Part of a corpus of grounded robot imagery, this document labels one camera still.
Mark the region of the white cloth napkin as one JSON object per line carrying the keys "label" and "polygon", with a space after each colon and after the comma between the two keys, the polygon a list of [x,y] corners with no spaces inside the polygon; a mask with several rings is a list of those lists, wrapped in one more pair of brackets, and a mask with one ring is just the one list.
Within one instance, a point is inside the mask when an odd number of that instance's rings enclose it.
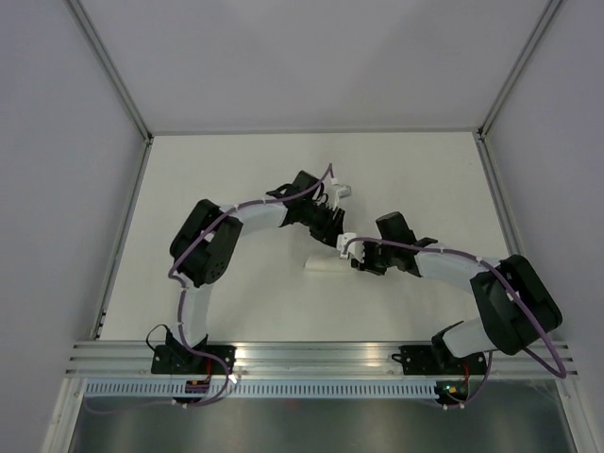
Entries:
{"label": "white cloth napkin", "polygon": [[309,272],[338,274],[351,273],[355,271],[351,260],[342,259],[338,254],[335,256],[311,254],[306,259],[304,269]]}

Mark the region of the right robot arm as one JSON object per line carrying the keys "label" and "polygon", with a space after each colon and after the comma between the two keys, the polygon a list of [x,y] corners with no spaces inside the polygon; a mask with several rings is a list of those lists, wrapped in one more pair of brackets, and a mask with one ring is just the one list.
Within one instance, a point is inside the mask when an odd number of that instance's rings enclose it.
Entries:
{"label": "right robot arm", "polygon": [[338,237],[337,250],[353,268],[378,276],[395,268],[445,282],[474,297],[478,317],[432,337],[430,359],[437,370],[451,373],[475,353],[498,350],[513,356],[562,324],[562,312],[524,256],[487,259],[430,237],[418,239],[397,211],[378,218],[376,224],[378,239],[353,233]]}

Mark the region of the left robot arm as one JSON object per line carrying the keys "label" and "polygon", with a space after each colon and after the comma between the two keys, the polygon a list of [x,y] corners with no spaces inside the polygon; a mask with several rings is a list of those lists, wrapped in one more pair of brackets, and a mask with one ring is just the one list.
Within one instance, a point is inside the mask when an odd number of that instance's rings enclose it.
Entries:
{"label": "left robot arm", "polygon": [[340,202],[350,195],[351,188],[328,167],[320,177],[301,171],[294,181],[256,200],[224,206],[208,199],[197,202],[169,248],[174,262],[168,277],[181,287],[174,364],[187,374],[204,367],[212,287],[226,272],[242,237],[299,224],[315,241],[334,248],[344,233]]}

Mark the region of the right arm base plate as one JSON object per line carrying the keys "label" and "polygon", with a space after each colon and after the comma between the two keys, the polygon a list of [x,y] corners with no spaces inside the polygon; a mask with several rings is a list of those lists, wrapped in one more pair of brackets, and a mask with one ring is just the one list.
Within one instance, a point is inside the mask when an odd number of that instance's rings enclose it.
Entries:
{"label": "right arm base plate", "polygon": [[465,358],[455,358],[447,352],[435,352],[430,345],[403,344],[391,359],[402,367],[404,376],[483,376],[487,360],[483,353],[474,353]]}

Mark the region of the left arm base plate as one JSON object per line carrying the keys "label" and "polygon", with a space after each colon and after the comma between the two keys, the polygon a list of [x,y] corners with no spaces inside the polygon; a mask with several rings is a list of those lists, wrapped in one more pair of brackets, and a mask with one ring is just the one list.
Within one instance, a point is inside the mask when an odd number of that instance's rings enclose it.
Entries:
{"label": "left arm base plate", "polygon": [[[199,344],[195,349],[221,359],[228,371],[231,371],[235,364],[236,347],[232,344]],[[184,376],[206,375],[207,373],[213,376],[223,376],[226,370],[215,359],[192,354],[179,342],[160,344],[155,348],[151,363],[152,375]]]}

